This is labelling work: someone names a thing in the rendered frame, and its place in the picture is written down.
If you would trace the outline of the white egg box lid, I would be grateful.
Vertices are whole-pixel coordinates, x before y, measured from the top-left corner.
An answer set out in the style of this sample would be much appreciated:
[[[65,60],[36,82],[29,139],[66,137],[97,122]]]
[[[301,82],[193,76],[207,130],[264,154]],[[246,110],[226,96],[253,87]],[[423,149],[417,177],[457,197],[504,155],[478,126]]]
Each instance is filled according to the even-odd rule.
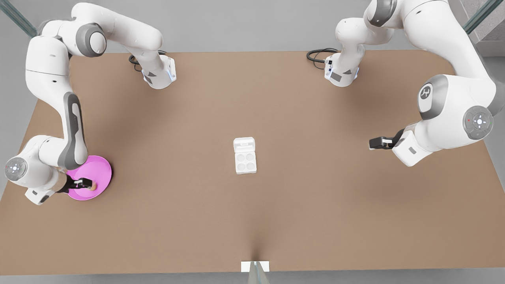
[[[254,152],[256,143],[253,137],[238,137],[233,141],[233,149],[235,153]]]

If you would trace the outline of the white egg box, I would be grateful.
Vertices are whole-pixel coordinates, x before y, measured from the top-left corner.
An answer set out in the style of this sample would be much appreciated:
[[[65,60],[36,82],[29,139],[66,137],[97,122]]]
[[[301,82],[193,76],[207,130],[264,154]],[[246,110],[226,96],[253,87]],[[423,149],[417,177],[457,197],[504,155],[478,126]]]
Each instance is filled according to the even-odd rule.
[[[252,152],[235,153],[235,172],[236,174],[256,173],[257,163],[256,154]]]

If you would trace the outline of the pink round plate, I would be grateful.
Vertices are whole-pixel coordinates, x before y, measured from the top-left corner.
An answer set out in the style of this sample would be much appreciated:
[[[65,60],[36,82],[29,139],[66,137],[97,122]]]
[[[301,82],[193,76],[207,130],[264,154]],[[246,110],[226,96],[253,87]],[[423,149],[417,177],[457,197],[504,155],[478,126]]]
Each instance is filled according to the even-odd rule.
[[[86,162],[79,168],[67,171],[73,180],[81,178],[96,182],[96,189],[69,189],[68,195],[77,201],[87,201],[99,196],[112,179],[112,168],[109,162],[101,156],[88,156]]]

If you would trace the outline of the silver frame post with foot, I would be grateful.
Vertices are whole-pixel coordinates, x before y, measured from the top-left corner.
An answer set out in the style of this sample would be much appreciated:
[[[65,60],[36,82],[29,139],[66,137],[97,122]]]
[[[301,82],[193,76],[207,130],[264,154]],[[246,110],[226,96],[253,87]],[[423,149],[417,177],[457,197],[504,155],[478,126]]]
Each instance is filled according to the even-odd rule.
[[[270,271],[269,261],[242,261],[241,272],[248,273],[247,284],[270,284],[266,272]]]

